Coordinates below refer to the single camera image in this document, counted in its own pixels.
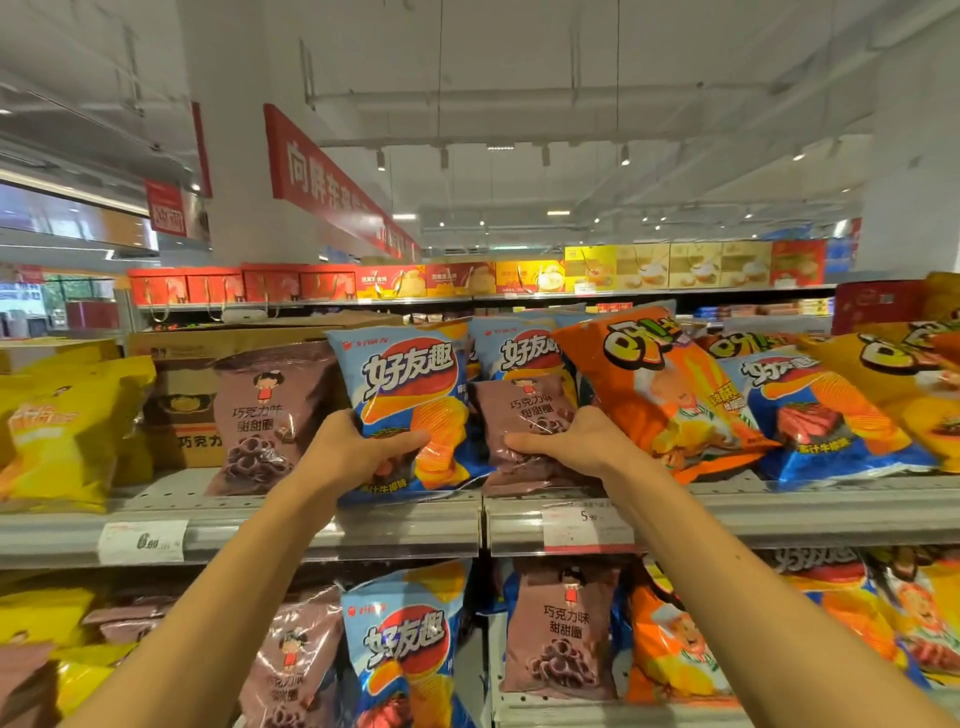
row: person's left arm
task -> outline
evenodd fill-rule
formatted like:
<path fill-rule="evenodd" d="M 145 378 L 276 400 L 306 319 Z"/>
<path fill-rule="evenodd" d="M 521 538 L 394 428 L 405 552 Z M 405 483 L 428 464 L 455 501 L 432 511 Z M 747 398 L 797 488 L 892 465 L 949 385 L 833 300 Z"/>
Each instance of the person's left arm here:
<path fill-rule="evenodd" d="M 425 432 L 367 440 L 352 415 L 326 418 L 295 470 L 63 728 L 227 726 L 300 559 L 337 498 L 384 460 L 429 440 Z"/>

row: price tag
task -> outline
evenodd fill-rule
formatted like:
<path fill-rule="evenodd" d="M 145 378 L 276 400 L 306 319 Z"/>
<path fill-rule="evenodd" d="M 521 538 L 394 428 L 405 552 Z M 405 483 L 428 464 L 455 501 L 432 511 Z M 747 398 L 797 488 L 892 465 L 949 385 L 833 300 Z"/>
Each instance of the price tag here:
<path fill-rule="evenodd" d="M 632 553 L 634 530 L 606 498 L 588 498 L 543 509 L 547 553 Z"/>
<path fill-rule="evenodd" d="M 182 564 L 183 534 L 189 521 L 108 523 L 100 532 L 97 557 L 105 567 Z"/>

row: person's left hand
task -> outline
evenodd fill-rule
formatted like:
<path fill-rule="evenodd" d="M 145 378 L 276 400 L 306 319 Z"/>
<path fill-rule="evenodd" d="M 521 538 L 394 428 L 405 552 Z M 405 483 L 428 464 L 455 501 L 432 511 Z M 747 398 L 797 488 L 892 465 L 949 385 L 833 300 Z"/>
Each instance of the person's left hand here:
<path fill-rule="evenodd" d="M 386 460 L 430 441 L 426 430 L 401 432 L 393 437 L 365 438 L 354 424 L 351 409 L 327 416 L 306 449 L 293 476 L 300 487 L 323 487 L 335 497 L 368 482 Z"/>

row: person's right arm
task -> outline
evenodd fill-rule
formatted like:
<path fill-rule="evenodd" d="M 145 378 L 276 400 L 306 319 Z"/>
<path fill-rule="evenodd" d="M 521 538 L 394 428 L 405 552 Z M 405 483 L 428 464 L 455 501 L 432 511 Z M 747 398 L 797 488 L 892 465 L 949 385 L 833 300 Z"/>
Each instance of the person's right arm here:
<path fill-rule="evenodd" d="M 757 728 L 957 728 L 949 713 L 740 543 L 595 407 L 559 435 L 508 435 L 603 480 Z"/>

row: blue chip bag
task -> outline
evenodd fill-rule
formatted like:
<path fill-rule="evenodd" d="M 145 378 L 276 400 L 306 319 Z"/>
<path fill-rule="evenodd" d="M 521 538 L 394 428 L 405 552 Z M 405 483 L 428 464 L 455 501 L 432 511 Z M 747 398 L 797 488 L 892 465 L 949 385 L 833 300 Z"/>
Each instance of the blue chip bag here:
<path fill-rule="evenodd" d="M 783 445 L 758 463 L 775 490 L 936 466 L 932 455 L 856 387 L 796 347 L 718 363 L 763 434 Z"/>
<path fill-rule="evenodd" d="M 431 435 L 420 452 L 381 464 L 372 482 L 341 502 L 425 497 L 491 471 L 467 436 L 466 329 L 458 338 L 409 327 L 332 330 L 327 338 L 364 437 L 413 429 Z"/>
<path fill-rule="evenodd" d="M 454 694 L 453 656 L 470 560 L 396 571 L 344 595 L 356 728 L 473 728 Z"/>
<path fill-rule="evenodd" d="M 556 327 L 549 314 L 540 318 L 474 318 L 469 331 L 483 379 L 529 379 L 555 374 L 564 382 L 566 398 L 575 402 L 573 375 L 564 365 L 557 342 L 550 337 Z"/>

